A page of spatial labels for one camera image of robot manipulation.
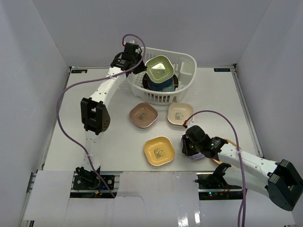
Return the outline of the purple square panda plate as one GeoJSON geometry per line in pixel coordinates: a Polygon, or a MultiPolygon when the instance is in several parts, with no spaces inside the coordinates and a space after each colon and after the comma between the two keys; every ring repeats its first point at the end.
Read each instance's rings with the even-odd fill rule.
{"type": "Polygon", "coordinates": [[[194,144],[190,141],[190,139],[183,134],[181,137],[181,145],[182,145],[182,153],[192,160],[202,159],[205,156],[198,152],[194,146],[194,144]]]}

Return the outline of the green square panda plate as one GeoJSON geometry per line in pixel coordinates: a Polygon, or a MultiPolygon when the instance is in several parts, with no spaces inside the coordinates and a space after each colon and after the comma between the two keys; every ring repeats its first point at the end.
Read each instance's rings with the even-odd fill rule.
{"type": "Polygon", "coordinates": [[[167,81],[174,75],[174,67],[164,55],[158,55],[149,59],[145,66],[150,80],[157,84],[167,81]]]}

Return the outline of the round black-rimmed plate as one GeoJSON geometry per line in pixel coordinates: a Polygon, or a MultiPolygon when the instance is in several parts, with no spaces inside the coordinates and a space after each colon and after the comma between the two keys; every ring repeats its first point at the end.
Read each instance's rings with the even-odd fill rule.
{"type": "MultiPolygon", "coordinates": [[[[142,79],[142,85],[143,85],[143,88],[150,90],[148,87],[147,77],[148,77],[148,75],[147,75],[147,73],[145,73],[143,76],[143,79],[142,79]]],[[[174,82],[174,86],[175,86],[175,90],[176,90],[176,88],[178,88],[178,85],[179,85],[178,78],[175,74],[172,77],[173,77],[173,82],[174,82]]]]}

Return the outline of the dark blue leaf-shaped plate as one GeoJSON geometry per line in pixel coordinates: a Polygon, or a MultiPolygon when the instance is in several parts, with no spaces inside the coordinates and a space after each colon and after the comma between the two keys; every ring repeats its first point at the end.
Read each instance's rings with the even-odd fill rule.
{"type": "Polygon", "coordinates": [[[155,83],[153,82],[149,77],[147,77],[147,81],[148,81],[148,87],[150,90],[153,91],[159,91],[159,92],[163,92],[163,88],[170,86],[171,84],[174,84],[173,82],[173,77],[167,79],[164,82],[161,83],[155,83]]]}

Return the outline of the light teal rectangular divided plate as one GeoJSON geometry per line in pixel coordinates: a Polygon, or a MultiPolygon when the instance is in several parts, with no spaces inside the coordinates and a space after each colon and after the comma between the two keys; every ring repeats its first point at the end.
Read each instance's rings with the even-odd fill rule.
{"type": "Polygon", "coordinates": [[[162,91],[163,92],[174,92],[175,91],[175,86],[174,86],[174,84],[171,84],[170,86],[163,88],[162,91]]]}

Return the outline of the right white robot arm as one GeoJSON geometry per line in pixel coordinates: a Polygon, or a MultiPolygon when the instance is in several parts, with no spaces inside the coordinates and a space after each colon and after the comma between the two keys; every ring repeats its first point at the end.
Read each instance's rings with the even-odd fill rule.
{"type": "Polygon", "coordinates": [[[279,208],[292,211],[303,194],[303,179],[294,165],[285,159],[267,160],[220,137],[210,138],[199,126],[187,129],[181,137],[182,153],[192,159],[199,156],[220,162],[206,179],[198,183],[212,188],[244,186],[268,197],[279,208]]]}

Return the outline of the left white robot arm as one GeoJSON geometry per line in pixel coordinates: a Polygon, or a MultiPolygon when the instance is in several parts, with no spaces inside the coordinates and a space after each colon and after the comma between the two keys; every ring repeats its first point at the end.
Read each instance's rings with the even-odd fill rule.
{"type": "Polygon", "coordinates": [[[138,74],[146,71],[142,60],[142,49],[138,44],[124,44],[124,51],[117,54],[107,72],[107,79],[101,83],[97,90],[80,102],[81,121],[86,131],[85,157],[81,167],[76,168],[76,173],[90,189],[98,188],[100,177],[100,163],[97,158],[97,149],[94,148],[97,140],[110,125],[108,104],[130,73],[138,74]]]}

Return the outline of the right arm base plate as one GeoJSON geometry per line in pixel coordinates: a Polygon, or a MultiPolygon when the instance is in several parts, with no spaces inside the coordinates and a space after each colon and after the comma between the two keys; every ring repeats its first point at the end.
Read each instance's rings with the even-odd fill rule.
{"type": "Polygon", "coordinates": [[[242,188],[229,185],[225,181],[215,179],[213,172],[197,173],[195,182],[198,184],[200,201],[242,200],[242,188]]]}

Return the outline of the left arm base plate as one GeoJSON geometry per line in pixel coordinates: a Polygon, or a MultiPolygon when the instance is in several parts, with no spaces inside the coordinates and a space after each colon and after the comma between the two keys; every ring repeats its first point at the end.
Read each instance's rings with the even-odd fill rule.
{"type": "MultiPolygon", "coordinates": [[[[119,177],[117,175],[102,175],[109,189],[114,196],[117,195],[119,187],[119,177]]],[[[94,183],[82,179],[77,174],[74,175],[71,186],[71,198],[83,199],[113,199],[114,197],[109,192],[105,184],[100,179],[95,179],[94,183]]]]}

